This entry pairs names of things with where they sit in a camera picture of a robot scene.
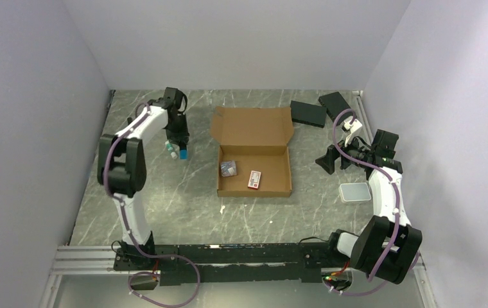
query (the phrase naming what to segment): metal frame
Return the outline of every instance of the metal frame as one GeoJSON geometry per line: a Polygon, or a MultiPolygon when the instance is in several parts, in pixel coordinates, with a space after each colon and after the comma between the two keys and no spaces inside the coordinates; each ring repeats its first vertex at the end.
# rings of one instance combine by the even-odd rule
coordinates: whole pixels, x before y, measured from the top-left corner
{"type": "MultiPolygon", "coordinates": [[[[372,140],[372,132],[365,115],[362,91],[354,91],[353,99],[358,105],[358,116],[363,119],[366,140],[372,140]]],[[[53,308],[60,283],[64,275],[132,275],[136,271],[115,271],[116,253],[110,246],[60,246],[57,249],[51,272],[40,301],[40,308],[53,308]]],[[[340,268],[322,268],[322,273],[337,271],[340,268]]],[[[413,269],[414,276],[425,308],[437,308],[426,267],[422,257],[413,269]]]]}

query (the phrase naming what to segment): cardboard flap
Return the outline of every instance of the cardboard flap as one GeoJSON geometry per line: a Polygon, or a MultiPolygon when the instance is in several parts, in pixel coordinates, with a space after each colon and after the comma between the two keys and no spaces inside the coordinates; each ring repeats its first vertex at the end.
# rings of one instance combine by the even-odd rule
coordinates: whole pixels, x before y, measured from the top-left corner
{"type": "Polygon", "coordinates": [[[210,134],[222,145],[284,146],[293,136],[290,107],[216,107],[210,134]]]}

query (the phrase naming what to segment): open cardboard box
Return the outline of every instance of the open cardboard box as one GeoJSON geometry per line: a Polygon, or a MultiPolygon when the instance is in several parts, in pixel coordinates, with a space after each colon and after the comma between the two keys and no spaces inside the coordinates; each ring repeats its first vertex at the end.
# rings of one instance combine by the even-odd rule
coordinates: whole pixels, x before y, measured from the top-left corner
{"type": "Polygon", "coordinates": [[[216,107],[210,134],[220,143],[219,197],[289,197],[292,172],[288,142],[292,113],[284,108],[216,107]],[[236,162],[236,176],[222,177],[220,163],[236,162]],[[261,172],[259,189],[248,188],[253,171],[261,172]]]}

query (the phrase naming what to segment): red and white box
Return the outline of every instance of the red and white box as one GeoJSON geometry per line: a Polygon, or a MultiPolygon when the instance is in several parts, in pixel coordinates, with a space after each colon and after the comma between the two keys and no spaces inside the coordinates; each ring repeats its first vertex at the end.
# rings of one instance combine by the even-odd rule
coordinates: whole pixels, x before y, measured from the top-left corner
{"type": "Polygon", "coordinates": [[[261,179],[261,172],[252,171],[250,180],[248,181],[248,187],[252,189],[259,189],[259,180],[261,179]]]}

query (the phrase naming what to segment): gray marble surface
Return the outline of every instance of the gray marble surface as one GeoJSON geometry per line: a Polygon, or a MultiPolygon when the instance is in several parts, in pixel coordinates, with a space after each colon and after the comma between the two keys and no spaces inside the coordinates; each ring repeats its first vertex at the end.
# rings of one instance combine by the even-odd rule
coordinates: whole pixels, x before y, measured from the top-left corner
{"type": "MultiPolygon", "coordinates": [[[[189,98],[189,158],[172,160],[159,132],[145,147],[148,178],[144,208],[157,244],[283,243],[309,236],[324,239],[337,228],[359,232],[372,215],[372,202],[342,203],[338,186],[365,182],[351,166],[328,175],[314,160],[332,143],[332,121],[316,128],[294,123],[289,142],[293,193],[289,198],[219,198],[216,195],[218,144],[209,135],[215,106],[284,107],[291,100],[318,104],[324,90],[184,90],[189,98]]],[[[117,91],[105,133],[115,133],[141,101],[163,90],[117,91]]],[[[341,94],[356,108],[351,91],[341,94]]],[[[342,137],[338,128],[337,136],[342,137]]],[[[121,239],[116,206],[96,181],[95,159],[71,245],[106,245],[121,239]]]]}

